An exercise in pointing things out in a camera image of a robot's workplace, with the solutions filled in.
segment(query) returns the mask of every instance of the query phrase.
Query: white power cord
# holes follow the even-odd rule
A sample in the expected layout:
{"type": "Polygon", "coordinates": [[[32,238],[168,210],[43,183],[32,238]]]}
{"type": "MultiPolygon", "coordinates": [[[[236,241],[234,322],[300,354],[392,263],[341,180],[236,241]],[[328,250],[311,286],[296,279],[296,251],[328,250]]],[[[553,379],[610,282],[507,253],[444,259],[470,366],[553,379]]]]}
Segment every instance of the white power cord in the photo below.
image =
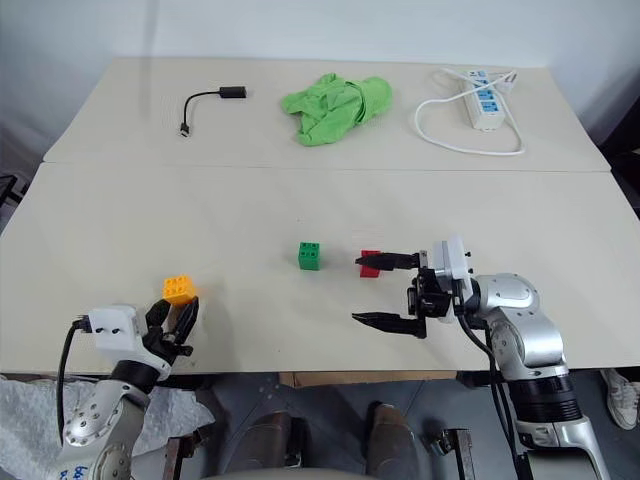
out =
{"type": "MultiPolygon", "coordinates": [[[[450,70],[448,68],[443,68],[442,69],[444,72],[448,73],[449,75],[452,75],[454,77],[458,77],[462,80],[467,80],[472,82],[473,85],[477,85],[477,83],[473,82],[469,77],[467,77],[466,75],[462,75],[458,72],[455,72],[453,70],[450,70]]],[[[493,80],[487,84],[484,85],[480,85],[476,88],[464,91],[462,93],[459,93],[457,95],[454,95],[452,97],[449,98],[433,98],[430,100],[425,100],[424,102],[422,102],[420,105],[418,105],[418,107],[416,108],[416,111],[414,113],[413,116],[413,121],[416,127],[416,130],[418,132],[418,135],[420,135],[424,140],[426,140],[429,143],[433,143],[434,145],[438,145],[440,147],[444,147],[447,148],[449,150],[453,150],[455,152],[461,152],[461,153],[472,153],[472,154],[476,154],[476,155],[490,155],[490,156],[499,156],[499,157],[511,157],[514,155],[521,155],[525,152],[525,147],[524,147],[524,140],[522,138],[522,134],[520,133],[520,129],[518,128],[518,124],[516,123],[515,119],[513,118],[513,115],[511,114],[511,110],[509,110],[509,107],[507,106],[507,102],[505,101],[504,97],[502,96],[502,94],[500,93],[500,91],[510,91],[511,87],[513,86],[513,81],[516,78],[516,72],[515,70],[512,70],[509,73],[506,73],[504,75],[501,75],[500,77],[498,77],[496,80],[493,80]],[[427,105],[431,105],[434,103],[449,103],[449,102],[453,102],[455,100],[458,100],[459,98],[465,97],[467,95],[471,95],[479,90],[484,90],[486,88],[492,87],[492,86],[496,86],[495,88],[495,93],[497,95],[497,97],[500,99],[500,103],[502,104],[504,111],[506,113],[506,117],[507,120],[509,121],[511,128],[513,128],[513,131],[516,133],[516,136],[518,137],[518,149],[511,151],[511,152],[491,152],[491,151],[487,151],[487,150],[474,150],[472,148],[464,148],[464,147],[457,147],[455,145],[451,145],[450,143],[446,143],[443,142],[441,140],[435,139],[433,137],[430,137],[429,135],[427,135],[424,130],[422,129],[422,127],[420,126],[420,112],[422,111],[422,109],[424,107],[426,107],[427,105]]]]}

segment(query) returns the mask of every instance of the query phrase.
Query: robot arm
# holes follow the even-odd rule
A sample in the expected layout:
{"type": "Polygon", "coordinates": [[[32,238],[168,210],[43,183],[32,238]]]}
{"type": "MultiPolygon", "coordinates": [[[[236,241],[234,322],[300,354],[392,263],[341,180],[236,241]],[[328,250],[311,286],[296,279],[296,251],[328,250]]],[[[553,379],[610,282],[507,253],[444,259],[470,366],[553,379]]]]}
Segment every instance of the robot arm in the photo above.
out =
{"type": "Polygon", "coordinates": [[[184,346],[198,315],[198,298],[182,308],[175,328],[165,333],[162,323],[170,305],[157,302],[146,315],[141,335],[136,311],[128,305],[96,308],[87,318],[96,347],[117,364],[107,380],[73,412],[63,430],[63,445],[51,480],[130,480],[131,453],[142,431],[149,393],[164,380],[184,346]]]}
{"type": "Polygon", "coordinates": [[[515,274],[478,276],[476,316],[487,321],[500,372],[516,411],[520,442],[532,449],[579,449],[600,480],[609,474],[591,421],[569,379],[562,337],[540,310],[534,286],[515,274]]]}
{"type": "Polygon", "coordinates": [[[538,291],[516,274],[471,278],[469,256],[460,237],[453,237],[436,243],[433,267],[427,263],[426,252],[357,259],[360,265],[381,270],[417,268],[408,290],[409,314],[416,318],[373,312],[354,314],[354,319],[383,331],[425,338],[425,318],[444,317],[452,303],[465,327],[490,332],[489,354],[508,385],[520,442],[534,450],[581,450],[597,478],[608,480],[591,422],[582,415],[569,380],[562,337],[540,310],[538,291]],[[414,261],[407,262],[408,257],[414,261]]]}

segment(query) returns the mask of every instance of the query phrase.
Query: red toy block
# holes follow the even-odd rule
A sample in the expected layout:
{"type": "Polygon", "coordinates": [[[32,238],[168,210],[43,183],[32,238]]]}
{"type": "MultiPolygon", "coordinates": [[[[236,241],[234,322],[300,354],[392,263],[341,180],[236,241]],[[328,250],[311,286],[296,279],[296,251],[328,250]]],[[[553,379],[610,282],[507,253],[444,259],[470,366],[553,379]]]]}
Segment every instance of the red toy block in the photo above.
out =
{"type": "MultiPolygon", "coordinates": [[[[380,253],[380,250],[360,250],[360,255],[363,257],[375,255],[376,253],[380,253]]],[[[364,265],[360,266],[361,278],[378,278],[378,275],[380,275],[380,270],[377,268],[365,267],[364,265]]]]}

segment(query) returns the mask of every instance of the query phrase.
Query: green toy block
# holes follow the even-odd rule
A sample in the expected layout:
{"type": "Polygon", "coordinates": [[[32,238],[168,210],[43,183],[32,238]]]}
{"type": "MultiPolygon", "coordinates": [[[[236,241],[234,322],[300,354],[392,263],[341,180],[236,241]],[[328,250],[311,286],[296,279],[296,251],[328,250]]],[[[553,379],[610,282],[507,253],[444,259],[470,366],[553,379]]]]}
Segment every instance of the green toy block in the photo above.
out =
{"type": "Polygon", "coordinates": [[[300,242],[298,264],[301,270],[320,270],[320,244],[300,242]]]}

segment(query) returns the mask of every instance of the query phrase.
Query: green towel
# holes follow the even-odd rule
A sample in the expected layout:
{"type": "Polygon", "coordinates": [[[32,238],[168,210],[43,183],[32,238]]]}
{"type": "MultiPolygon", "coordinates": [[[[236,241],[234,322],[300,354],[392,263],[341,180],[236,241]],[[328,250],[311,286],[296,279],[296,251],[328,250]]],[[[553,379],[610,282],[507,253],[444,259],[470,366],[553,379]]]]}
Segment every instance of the green towel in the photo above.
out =
{"type": "Polygon", "coordinates": [[[315,85],[282,99],[287,113],[301,113],[298,141],[308,147],[334,143],[356,125],[391,106],[391,87],[381,78],[349,82],[327,73],[315,85]]]}

